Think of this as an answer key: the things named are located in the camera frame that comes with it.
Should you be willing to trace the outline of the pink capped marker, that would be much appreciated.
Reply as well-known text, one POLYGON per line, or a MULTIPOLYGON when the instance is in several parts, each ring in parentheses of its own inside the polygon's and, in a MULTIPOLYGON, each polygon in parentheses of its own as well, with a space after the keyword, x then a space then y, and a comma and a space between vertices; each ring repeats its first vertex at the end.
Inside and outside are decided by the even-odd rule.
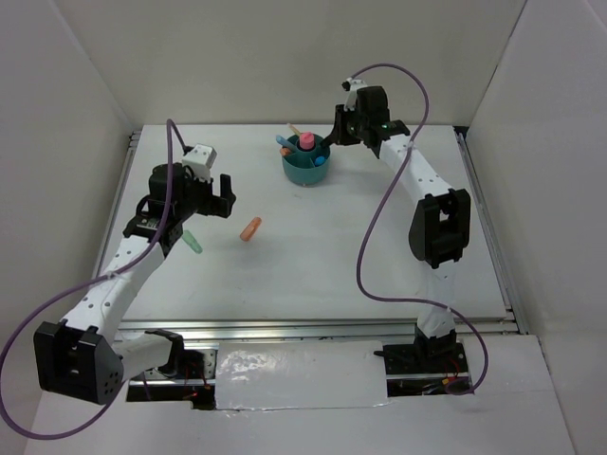
POLYGON ((298 147, 303 151, 311 151, 316 147, 316 138, 311 132, 303 132, 299 136, 298 147))

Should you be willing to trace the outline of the green highlighter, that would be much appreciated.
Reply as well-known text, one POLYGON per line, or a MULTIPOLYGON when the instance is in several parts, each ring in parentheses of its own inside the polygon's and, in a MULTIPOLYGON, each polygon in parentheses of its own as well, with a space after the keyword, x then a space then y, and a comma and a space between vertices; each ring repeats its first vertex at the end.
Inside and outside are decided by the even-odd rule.
POLYGON ((195 254, 201 254, 203 252, 203 247, 189 230, 183 232, 182 239, 195 254))

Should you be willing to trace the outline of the thin orange pen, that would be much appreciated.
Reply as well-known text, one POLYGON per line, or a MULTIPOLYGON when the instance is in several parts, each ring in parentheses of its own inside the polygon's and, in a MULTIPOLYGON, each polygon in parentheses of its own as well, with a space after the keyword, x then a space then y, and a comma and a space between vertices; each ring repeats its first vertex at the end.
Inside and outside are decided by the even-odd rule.
POLYGON ((302 132, 292 123, 288 123, 287 127, 291 130, 294 135, 300 136, 302 132))

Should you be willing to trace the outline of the blue capped clear highlighter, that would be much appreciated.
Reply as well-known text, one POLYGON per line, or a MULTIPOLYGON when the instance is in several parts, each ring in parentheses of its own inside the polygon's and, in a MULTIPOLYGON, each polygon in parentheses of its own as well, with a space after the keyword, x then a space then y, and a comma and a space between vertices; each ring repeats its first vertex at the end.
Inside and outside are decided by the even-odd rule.
POLYGON ((299 151, 297 136, 295 136, 294 138, 286 138, 281 135, 276 135, 275 140, 282 148, 287 148, 292 153, 299 151))

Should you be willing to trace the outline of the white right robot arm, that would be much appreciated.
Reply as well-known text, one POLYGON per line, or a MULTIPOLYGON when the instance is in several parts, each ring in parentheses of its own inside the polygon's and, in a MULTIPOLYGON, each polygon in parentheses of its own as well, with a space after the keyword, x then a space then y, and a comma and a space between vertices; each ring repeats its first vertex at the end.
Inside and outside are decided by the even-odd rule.
POLYGON ((385 90, 349 78, 342 84, 345 103, 335 109, 331 133, 323 146, 364 144, 395 172, 396 185, 415 203, 408 242, 423 264, 426 296, 410 298, 425 305, 415 325, 414 361, 425 372, 436 371, 456 349, 454 302, 456 263, 469 245, 471 199, 467 190, 445 181, 416 148, 420 130, 410 131, 391 119, 385 90))

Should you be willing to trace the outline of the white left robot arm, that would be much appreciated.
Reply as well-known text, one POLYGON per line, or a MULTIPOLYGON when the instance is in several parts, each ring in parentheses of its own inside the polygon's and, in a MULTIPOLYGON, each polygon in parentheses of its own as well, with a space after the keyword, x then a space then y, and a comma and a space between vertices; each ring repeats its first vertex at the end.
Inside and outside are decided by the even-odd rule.
POLYGON ((192 164, 158 165, 148 193, 127 223, 118 250, 84 297, 60 321, 44 322, 33 336, 39 384, 98 405, 110 403, 120 385, 151 369, 167 378, 187 367, 182 336, 163 329, 116 343, 115 334, 138 292, 160 268, 194 215, 228 218, 236 196, 221 174, 212 192, 192 164))

